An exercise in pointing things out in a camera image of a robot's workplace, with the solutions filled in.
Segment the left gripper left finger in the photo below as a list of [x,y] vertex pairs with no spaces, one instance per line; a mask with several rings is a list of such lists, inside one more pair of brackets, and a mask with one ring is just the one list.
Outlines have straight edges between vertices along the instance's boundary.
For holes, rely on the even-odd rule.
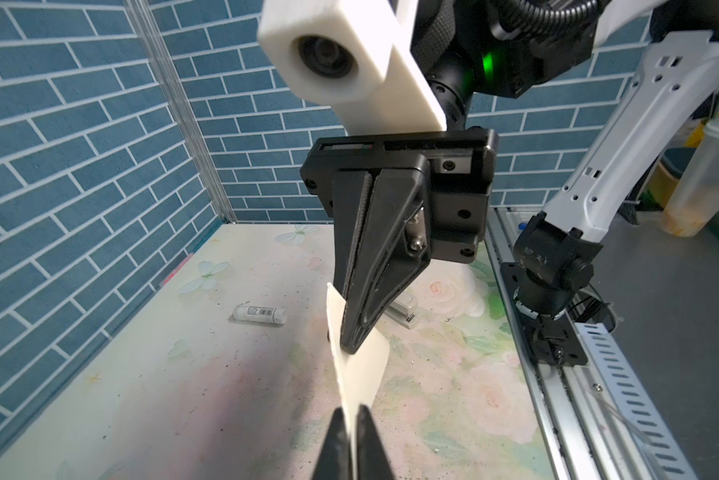
[[350,437],[342,408],[333,411],[318,454],[312,480],[351,480],[352,459]]

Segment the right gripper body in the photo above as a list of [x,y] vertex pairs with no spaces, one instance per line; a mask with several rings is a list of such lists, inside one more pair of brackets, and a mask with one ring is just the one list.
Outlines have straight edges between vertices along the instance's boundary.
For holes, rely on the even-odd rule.
[[321,138],[300,175],[333,220],[332,182],[337,172],[417,169],[429,176],[431,259],[471,263],[485,238],[485,214],[495,177],[497,134],[465,131]]

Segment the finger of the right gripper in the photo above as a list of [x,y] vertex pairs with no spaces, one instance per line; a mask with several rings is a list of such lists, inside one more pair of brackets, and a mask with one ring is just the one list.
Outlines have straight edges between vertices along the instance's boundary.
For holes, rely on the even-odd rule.
[[337,172],[332,182],[335,268],[333,286],[349,300],[351,277],[361,236],[373,176],[366,171]]
[[431,262],[429,176],[417,169],[373,175],[340,346],[355,354],[381,314]]

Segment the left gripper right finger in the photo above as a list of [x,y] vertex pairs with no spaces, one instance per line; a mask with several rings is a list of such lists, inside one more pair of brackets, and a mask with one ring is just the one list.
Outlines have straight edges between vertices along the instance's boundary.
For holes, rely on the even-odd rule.
[[359,407],[354,430],[355,479],[393,480],[395,474],[385,453],[379,430],[375,426],[371,410],[366,405]]

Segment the beige letter paper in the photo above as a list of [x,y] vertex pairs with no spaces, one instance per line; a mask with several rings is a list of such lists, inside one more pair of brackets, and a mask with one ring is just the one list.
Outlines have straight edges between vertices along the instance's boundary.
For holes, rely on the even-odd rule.
[[326,284],[326,318],[330,351],[335,369],[344,423],[353,434],[361,406],[371,407],[389,362],[389,340],[377,330],[369,335],[355,354],[340,346],[340,330],[346,301],[331,283]]

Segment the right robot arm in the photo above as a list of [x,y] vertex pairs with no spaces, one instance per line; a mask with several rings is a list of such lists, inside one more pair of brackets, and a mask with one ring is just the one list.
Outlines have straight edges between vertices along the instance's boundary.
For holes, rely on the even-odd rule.
[[[619,205],[719,86],[719,1],[671,1],[651,20],[631,88],[563,190],[533,216],[503,264],[533,357],[583,364],[565,309],[593,278]],[[357,354],[383,311],[433,260],[469,263],[485,226],[497,134],[483,128],[326,138],[301,175],[335,225],[329,338]]]

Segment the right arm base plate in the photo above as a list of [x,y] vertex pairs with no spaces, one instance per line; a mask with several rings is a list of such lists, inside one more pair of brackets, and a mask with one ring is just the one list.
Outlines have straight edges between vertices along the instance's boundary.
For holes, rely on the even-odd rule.
[[503,262],[499,273],[509,292],[507,311],[517,316],[521,337],[529,348],[533,364],[585,366],[589,364],[589,356],[577,327],[583,327],[583,333],[597,335],[595,327],[603,326],[611,333],[621,321],[613,304],[602,300],[591,286],[569,297],[569,303],[557,315],[541,315],[519,301],[521,282],[527,278],[525,270],[515,262]]

